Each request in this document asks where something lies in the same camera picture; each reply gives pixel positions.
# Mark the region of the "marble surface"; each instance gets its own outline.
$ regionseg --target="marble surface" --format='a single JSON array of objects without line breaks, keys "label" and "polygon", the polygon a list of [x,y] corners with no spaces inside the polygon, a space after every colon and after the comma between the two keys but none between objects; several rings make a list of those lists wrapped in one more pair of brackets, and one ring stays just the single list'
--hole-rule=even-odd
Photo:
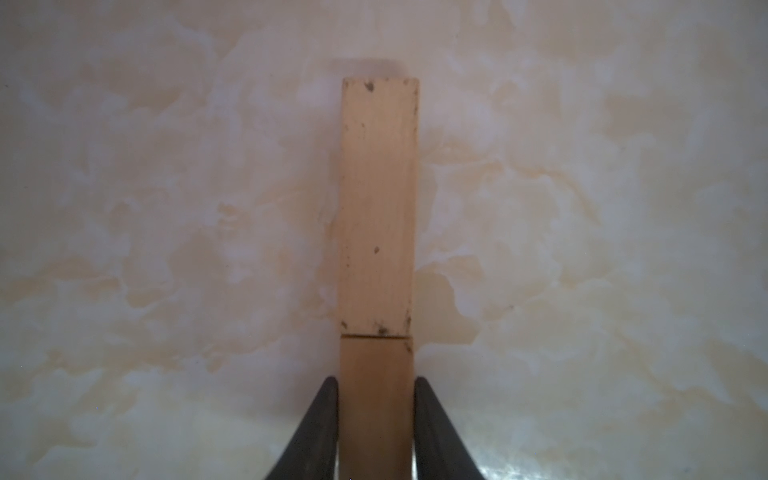
[{"label": "marble surface", "polygon": [[0,2],[0,477],[260,478],[340,82],[421,79],[414,335],[488,480],[768,478],[768,8]]}]

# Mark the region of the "stacked wooden block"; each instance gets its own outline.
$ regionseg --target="stacked wooden block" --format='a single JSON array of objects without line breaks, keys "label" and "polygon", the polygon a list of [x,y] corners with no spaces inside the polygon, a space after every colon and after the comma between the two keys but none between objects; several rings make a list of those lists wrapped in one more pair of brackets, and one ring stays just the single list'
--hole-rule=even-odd
[{"label": "stacked wooden block", "polygon": [[411,477],[419,80],[347,78],[339,184],[339,478]]}]

